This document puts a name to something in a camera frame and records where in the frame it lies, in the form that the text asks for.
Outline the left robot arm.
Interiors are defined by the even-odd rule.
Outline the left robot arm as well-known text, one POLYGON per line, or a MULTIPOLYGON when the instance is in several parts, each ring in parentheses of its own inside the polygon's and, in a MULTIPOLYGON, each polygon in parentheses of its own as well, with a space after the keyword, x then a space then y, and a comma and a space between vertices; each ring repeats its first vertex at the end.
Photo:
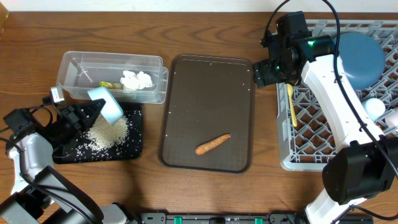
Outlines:
POLYGON ((1 204, 5 221, 37 223, 55 202, 60 208, 46 223, 103 222, 104 214, 96 202, 57 172, 53 160, 94 125, 105 104, 104 100, 94 100, 68 105, 45 126, 34 117, 36 107, 14 109, 4 117, 12 135, 1 141, 14 162, 15 173, 11 196, 1 204))

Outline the light blue cup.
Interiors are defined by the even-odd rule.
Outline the light blue cup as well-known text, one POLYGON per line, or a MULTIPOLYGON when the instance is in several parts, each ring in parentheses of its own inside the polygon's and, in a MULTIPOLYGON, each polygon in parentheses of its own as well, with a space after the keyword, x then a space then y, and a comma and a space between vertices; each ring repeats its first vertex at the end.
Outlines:
POLYGON ((370 98, 362 102, 362 106, 370 119, 374 122, 376 122, 377 119, 380 118, 386 111, 385 104, 377 98, 370 98))

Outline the pale yellow spoon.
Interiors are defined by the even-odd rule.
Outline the pale yellow spoon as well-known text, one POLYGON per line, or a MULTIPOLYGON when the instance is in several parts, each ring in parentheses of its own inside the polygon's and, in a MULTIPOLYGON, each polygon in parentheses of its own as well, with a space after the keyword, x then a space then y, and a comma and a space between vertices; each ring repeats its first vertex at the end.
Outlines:
POLYGON ((289 97, 289 106, 290 106, 290 114, 291 114, 291 119, 292 119, 292 125, 293 127, 297 126, 297 117, 295 114, 295 110, 294 110, 294 101, 293 101, 293 93, 294 93, 294 89, 293 86, 290 84, 287 84, 287 93, 288 93, 288 97, 289 97))

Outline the light blue bowl with rice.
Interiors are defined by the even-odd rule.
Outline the light blue bowl with rice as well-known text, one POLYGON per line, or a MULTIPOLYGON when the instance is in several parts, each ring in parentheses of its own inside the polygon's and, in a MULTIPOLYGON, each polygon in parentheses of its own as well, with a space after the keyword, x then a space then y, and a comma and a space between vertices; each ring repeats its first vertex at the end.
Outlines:
POLYGON ((101 114, 110 125, 113 126, 124 115, 119 103, 115 100, 111 92, 106 87, 101 86, 89 90, 88 95, 93 101, 100 99, 105 101, 105 104, 101 109, 101 114))

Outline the pink cup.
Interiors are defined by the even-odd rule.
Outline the pink cup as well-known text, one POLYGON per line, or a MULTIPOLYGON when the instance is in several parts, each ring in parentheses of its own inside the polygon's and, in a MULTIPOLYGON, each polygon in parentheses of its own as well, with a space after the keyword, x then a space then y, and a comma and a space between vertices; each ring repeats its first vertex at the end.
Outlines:
POLYGON ((398 126, 398 108, 394 108, 394 110, 385 117, 385 123, 390 128, 398 126))

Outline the dark blue plate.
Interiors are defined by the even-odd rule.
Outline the dark blue plate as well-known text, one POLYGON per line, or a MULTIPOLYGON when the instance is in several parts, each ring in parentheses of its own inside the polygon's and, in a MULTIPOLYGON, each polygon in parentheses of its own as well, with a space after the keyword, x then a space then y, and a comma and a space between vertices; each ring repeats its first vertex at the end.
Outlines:
POLYGON ((347 32, 340 35, 339 51, 354 90, 363 90, 378 82, 386 60, 376 40, 359 32, 347 32))

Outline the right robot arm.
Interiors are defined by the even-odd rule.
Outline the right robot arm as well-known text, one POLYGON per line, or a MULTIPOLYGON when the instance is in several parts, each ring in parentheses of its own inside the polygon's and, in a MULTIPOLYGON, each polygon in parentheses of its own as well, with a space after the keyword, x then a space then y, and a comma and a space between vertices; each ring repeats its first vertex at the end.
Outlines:
POLYGON ((269 58, 253 66, 259 88, 304 83, 331 128, 336 156, 322 171, 324 188, 305 209, 309 223, 335 223, 367 199, 390 189, 397 177, 397 138, 385 137, 365 112, 339 55, 339 38, 314 36, 303 12, 276 21, 261 45, 269 58))

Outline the orange carrot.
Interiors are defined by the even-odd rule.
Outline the orange carrot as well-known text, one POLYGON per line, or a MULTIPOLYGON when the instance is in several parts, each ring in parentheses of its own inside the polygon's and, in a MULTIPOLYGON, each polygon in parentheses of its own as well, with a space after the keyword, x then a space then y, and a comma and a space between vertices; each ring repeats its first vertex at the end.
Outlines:
POLYGON ((196 155, 203 155, 204 153, 218 147, 220 144, 224 143, 231 137, 230 134, 224 134, 219 136, 209 142, 206 142, 195 149, 196 155))

